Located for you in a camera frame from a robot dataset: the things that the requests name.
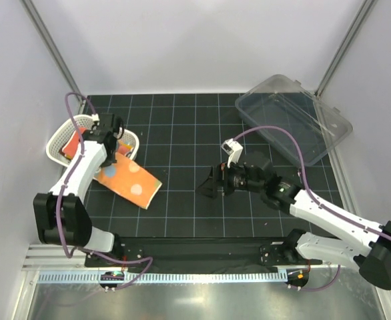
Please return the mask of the yellow blue patterned towel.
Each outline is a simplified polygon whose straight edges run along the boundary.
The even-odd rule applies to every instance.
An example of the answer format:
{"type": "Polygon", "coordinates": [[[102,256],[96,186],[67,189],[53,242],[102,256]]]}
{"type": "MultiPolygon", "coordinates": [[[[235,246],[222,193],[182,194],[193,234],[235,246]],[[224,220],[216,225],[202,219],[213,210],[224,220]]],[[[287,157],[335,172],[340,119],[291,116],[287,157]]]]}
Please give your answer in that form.
{"type": "Polygon", "coordinates": [[[130,154],[133,150],[133,147],[131,145],[127,145],[123,143],[122,141],[118,142],[118,149],[117,152],[123,156],[127,156],[130,154]]]}

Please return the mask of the pink brown towel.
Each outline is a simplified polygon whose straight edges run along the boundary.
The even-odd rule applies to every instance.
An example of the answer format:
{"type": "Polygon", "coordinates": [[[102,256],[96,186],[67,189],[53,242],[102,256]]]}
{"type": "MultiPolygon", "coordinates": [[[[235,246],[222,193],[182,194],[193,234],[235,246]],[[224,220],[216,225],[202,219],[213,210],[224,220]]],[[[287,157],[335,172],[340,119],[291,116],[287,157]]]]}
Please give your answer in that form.
{"type": "Polygon", "coordinates": [[[60,149],[60,154],[64,156],[64,158],[68,160],[72,160],[77,152],[79,141],[79,134],[77,131],[74,131],[71,137],[67,140],[67,142],[60,149]]]}

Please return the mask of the orange polka dot towel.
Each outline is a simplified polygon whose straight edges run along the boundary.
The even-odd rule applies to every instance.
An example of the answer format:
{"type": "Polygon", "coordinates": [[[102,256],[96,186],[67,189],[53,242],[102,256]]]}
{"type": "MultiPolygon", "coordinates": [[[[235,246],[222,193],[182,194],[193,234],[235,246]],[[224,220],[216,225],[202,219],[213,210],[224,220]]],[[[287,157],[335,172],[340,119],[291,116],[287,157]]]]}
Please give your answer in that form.
{"type": "Polygon", "coordinates": [[[109,167],[101,168],[94,179],[134,205],[147,209],[162,182],[120,153],[115,154],[115,160],[109,167]]]}

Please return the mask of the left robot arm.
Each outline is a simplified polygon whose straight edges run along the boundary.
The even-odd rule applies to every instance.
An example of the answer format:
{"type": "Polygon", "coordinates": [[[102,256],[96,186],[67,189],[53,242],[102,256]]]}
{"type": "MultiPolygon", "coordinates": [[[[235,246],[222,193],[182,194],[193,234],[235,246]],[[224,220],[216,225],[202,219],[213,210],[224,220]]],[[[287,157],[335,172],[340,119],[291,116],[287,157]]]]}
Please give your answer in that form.
{"type": "Polygon", "coordinates": [[[92,115],[93,124],[84,132],[77,126],[77,117],[70,121],[77,134],[77,151],[60,180],[33,200],[38,237],[44,244],[62,246],[68,258],[73,255],[68,249],[71,245],[100,254],[107,266],[115,267],[123,259],[119,236],[94,227],[83,202],[99,169],[116,162],[123,121],[112,114],[92,115]]]}

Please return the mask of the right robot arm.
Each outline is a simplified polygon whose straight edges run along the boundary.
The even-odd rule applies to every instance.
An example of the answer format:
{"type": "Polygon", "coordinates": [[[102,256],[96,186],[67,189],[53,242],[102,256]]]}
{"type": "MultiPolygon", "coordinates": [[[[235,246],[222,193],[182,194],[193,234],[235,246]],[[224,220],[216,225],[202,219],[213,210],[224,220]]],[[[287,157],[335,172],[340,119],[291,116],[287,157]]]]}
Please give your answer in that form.
{"type": "Polygon", "coordinates": [[[313,223],[333,236],[292,231],[282,248],[288,263],[332,262],[357,271],[380,289],[391,290],[391,221],[382,225],[331,204],[307,186],[279,176],[262,153],[213,166],[195,191],[212,199],[235,191],[257,193],[270,209],[313,223]]]}

